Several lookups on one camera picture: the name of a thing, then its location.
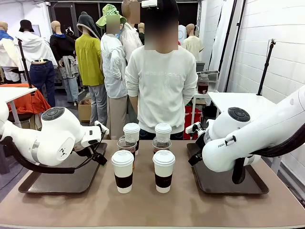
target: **blue scarf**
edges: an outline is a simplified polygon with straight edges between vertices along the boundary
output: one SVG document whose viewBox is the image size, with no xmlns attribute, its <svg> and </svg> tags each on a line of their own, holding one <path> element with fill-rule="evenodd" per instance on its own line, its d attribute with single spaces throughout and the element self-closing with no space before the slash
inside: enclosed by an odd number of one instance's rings
<svg viewBox="0 0 305 229">
<path fill-rule="evenodd" d="M 55 36 L 57 36 L 57 37 L 61 37 L 61 38 L 65 38 L 65 37 L 66 37 L 66 35 L 65 35 L 65 34 L 61 34 L 61 35 L 59 35 L 59 34 L 55 33 L 54 35 L 55 35 Z"/>
<path fill-rule="evenodd" d="M 4 30 L 0 30 L 0 41 L 2 40 L 2 38 L 14 40 L 14 38 L 9 36 L 7 32 L 5 32 Z"/>
</svg>

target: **man in white sweatshirt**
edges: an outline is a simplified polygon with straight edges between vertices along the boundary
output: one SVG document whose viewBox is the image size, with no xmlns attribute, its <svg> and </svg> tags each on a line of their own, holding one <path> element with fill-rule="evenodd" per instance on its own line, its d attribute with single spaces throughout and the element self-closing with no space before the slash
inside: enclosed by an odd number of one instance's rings
<svg viewBox="0 0 305 229">
<path fill-rule="evenodd" d="M 168 123 L 172 140 L 182 140 L 185 105 L 195 94 L 198 76 L 194 56 L 178 47 L 179 10 L 175 0 L 158 0 L 146 10 L 150 39 L 131 54 L 125 72 L 131 103 L 138 112 L 140 138 L 152 140 L 155 126 Z"/>
</svg>

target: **beige pants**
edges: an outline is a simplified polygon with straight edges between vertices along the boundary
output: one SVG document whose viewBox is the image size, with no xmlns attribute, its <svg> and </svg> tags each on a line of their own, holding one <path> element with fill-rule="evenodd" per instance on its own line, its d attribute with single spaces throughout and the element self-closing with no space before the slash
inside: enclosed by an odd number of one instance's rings
<svg viewBox="0 0 305 229">
<path fill-rule="evenodd" d="M 119 99 L 107 98 L 107 128 L 110 138 L 118 140 L 124 135 L 123 127 L 126 122 L 127 96 Z"/>
</svg>

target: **black bucket hat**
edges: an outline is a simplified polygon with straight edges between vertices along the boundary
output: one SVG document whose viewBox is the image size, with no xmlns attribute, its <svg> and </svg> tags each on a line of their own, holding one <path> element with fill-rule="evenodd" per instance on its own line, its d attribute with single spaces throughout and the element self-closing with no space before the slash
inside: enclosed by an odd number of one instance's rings
<svg viewBox="0 0 305 229">
<path fill-rule="evenodd" d="M 34 29 L 32 28 L 32 23 L 29 20 L 20 21 L 19 32 L 24 32 L 25 29 L 30 30 L 30 32 L 34 32 Z"/>
</svg>

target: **coffee cup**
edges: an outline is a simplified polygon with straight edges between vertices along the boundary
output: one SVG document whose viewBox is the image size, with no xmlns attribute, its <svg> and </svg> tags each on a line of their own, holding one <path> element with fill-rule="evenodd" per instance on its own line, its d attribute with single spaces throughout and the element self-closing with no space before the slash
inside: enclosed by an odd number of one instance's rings
<svg viewBox="0 0 305 229">
<path fill-rule="evenodd" d="M 159 150 L 153 155 L 156 189 L 167 193 L 171 189 L 175 155 L 169 150 Z"/>
<path fill-rule="evenodd" d="M 133 155 L 127 150 L 119 150 L 111 157 L 117 189 L 120 193 L 128 193 L 132 189 Z"/>
<path fill-rule="evenodd" d="M 156 125 L 154 128 L 156 132 L 156 137 L 157 139 L 170 139 L 171 138 L 171 132 L 172 132 L 172 127 L 167 124 L 167 123 L 159 123 Z"/>
<path fill-rule="evenodd" d="M 159 150 L 170 150 L 172 142 L 168 138 L 159 138 L 155 137 L 152 141 L 153 145 L 153 154 L 157 153 Z"/>
<path fill-rule="evenodd" d="M 123 135 L 119 138 L 117 146 L 119 150 L 128 150 L 129 152 L 131 152 L 133 158 L 135 159 L 135 149 L 137 147 L 137 141 L 134 138 L 130 137 L 129 135 Z"/>
<path fill-rule="evenodd" d="M 128 123 L 123 128 L 124 134 L 129 135 L 130 137 L 134 138 L 137 141 L 137 146 L 135 149 L 135 154 L 138 155 L 139 153 L 139 133 L 140 127 L 136 123 Z"/>
</svg>

